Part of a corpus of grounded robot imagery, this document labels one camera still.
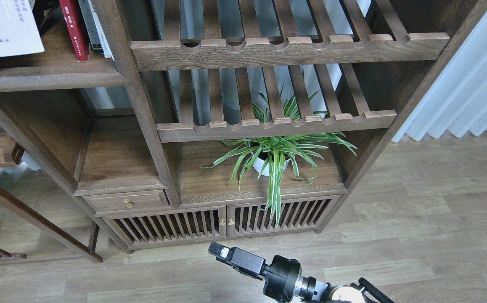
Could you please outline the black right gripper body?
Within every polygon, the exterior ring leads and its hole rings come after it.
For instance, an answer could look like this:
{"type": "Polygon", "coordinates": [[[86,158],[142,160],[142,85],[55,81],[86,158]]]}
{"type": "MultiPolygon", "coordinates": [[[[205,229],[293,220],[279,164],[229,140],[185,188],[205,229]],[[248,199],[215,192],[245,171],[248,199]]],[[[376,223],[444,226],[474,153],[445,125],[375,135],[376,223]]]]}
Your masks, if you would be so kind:
{"type": "Polygon", "coordinates": [[[233,247],[227,249],[227,264],[241,274],[251,278],[265,280],[263,294],[279,303],[290,302],[301,289],[301,265],[295,259],[280,255],[273,257],[267,265],[262,257],[233,247]]]}

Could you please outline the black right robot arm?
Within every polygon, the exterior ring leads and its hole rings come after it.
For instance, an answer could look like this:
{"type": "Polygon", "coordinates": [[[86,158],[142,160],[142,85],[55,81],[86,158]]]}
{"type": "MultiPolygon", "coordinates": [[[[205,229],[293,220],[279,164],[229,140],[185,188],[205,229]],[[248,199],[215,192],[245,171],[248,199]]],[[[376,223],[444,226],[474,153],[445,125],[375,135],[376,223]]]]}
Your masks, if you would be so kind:
{"type": "Polygon", "coordinates": [[[241,274],[265,280],[263,294],[278,303],[287,303],[293,298],[304,303],[391,303],[392,300],[364,278],[359,284],[338,286],[304,277],[301,264],[296,259],[275,255],[271,264],[265,259],[238,247],[229,248],[211,242],[208,253],[216,260],[232,266],[241,274]]]}

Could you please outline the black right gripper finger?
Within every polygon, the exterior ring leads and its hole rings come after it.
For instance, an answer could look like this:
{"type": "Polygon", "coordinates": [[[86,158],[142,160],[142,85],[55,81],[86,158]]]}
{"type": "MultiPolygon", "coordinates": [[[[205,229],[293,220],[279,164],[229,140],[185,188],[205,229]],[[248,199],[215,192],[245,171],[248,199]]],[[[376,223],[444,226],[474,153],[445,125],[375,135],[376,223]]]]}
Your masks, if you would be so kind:
{"type": "Polygon", "coordinates": [[[216,260],[220,262],[230,263],[232,260],[233,249],[217,242],[211,242],[209,244],[208,253],[216,257],[216,260]]]}

